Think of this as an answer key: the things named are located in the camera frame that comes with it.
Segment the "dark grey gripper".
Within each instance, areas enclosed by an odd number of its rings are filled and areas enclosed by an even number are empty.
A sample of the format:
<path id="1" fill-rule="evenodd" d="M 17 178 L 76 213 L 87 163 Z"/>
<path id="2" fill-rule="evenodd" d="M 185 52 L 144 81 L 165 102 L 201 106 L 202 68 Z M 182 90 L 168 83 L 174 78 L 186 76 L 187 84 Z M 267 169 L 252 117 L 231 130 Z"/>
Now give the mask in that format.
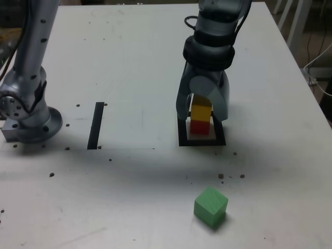
<path id="1" fill-rule="evenodd" d="M 186 120 L 192 93 L 207 98 L 218 121 L 228 119 L 229 81 L 222 71 L 211 72 L 185 64 L 176 98 L 176 112 L 180 120 Z"/>

